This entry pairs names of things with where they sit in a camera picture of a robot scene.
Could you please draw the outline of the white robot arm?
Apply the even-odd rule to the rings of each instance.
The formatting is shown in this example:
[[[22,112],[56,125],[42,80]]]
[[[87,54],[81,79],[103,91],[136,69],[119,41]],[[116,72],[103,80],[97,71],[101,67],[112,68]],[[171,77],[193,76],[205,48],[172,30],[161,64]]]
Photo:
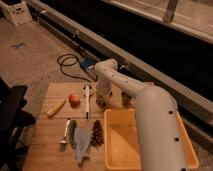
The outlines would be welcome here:
[[[176,119],[177,102],[162,87],[118,72],[115,59],[95,64],[100,97],[114,83],[135,99],[135,118],[142,171],[188,171]]]

